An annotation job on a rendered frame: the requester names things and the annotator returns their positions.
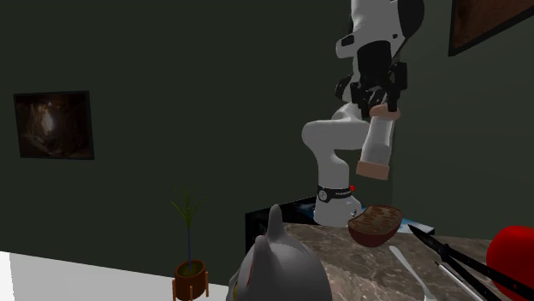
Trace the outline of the dark framed wall picture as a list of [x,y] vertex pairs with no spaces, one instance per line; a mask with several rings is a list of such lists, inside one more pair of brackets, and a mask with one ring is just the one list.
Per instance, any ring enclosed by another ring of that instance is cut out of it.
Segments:
[[16,93],[13,96],[22,158],[95,158],[89,91]]

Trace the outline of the brown framed wall picture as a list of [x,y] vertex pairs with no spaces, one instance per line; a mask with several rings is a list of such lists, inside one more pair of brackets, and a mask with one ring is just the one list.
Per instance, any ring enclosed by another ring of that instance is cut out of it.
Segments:
[[448,55],[482,43],[534,15],[534,0],[452,0]]

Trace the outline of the potted plant in brown pot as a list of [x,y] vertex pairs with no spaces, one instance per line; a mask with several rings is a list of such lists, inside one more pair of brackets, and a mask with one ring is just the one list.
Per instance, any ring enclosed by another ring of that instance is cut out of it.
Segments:
[[210,295],[209,273],[202,260],[193,259],[191,240],[193,217],[206,197],[196,201],[196,193],[191,195],[187,186],[182,190],[181,196],[176,189],[175,193],[178,200],[170,203],[178,210],[186,225],[187,260],[175,268],[174,279],[172,280],[172,300],[194,301],[203,294],[206,297]]

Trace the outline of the red rounded object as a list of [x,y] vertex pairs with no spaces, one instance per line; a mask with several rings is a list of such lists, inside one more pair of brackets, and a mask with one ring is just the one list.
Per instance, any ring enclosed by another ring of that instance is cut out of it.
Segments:
[[503,228],[489,244],[486,265],[534,289],[534,227]]

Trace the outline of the white spoon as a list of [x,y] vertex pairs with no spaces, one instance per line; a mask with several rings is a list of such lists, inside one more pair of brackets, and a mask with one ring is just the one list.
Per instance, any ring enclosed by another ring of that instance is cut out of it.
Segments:
[[402,252],[395,246],[389,246],[390,251],[400,261],[400,263],[406,268],[406,270],[415,278],[415,280],[421,285],[424,292],[424,301],[437,301],[437,298],[430,292],[429,288],[425,285],[422,279],[415,272],[411,264],[406,260]]

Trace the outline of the white cylinder with tan ends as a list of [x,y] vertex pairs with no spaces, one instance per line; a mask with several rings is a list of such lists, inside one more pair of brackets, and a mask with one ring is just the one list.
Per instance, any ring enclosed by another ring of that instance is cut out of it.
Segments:
[[389,111],[387,104],[371,108],[369,132],[361,151],[356,174],[376,180],[388,179],[395,121],[400,115],[399,110]]

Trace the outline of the thin white stick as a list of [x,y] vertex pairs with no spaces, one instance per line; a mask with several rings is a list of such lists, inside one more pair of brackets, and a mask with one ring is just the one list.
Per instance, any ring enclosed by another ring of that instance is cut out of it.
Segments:
[[449,277],[458,287],[460,287],[470,298],[474,301],[484,301],[480,298],[473,290],[471,290],[460,278],[453,274],[448,268],[443,264],[436,262],[436,266],[447,276]]

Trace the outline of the brown bowl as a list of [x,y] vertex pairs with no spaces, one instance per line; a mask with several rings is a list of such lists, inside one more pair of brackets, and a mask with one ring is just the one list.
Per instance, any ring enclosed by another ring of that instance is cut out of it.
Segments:
[[347,229],[355,242],[374,248],[383,245],[397,233],[402,218],[402,212],[395,207],[373,204],[349,220]]

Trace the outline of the black folding knife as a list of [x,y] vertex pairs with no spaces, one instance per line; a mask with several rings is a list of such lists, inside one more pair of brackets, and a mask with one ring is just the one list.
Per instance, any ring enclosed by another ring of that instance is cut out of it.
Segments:
[[501,301],[485,285],[478,281],[470,272],[464,269],[460,263],[478,271],[480,274],[496,281],[511,292],[518,294],[527,301],[534,301],[534,288],[529,287],[508,275],[505,275],[493,268],[478,262],[477,260],[453,249],[448,244],[442,244],[431,235],[423,232],[419,228],[409,225],[412,233],[425,245],[433,249],[453,270],[455,270],[470,286],[480,293],[487,301]]

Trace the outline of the grey cat figure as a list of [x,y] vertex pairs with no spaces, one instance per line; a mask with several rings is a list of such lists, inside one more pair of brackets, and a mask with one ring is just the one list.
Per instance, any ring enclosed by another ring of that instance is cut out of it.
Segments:
[[333,301],[324,266],[286,233],[279,205],[270,208],[266,234],[257,236],[230,278],[225,301]]

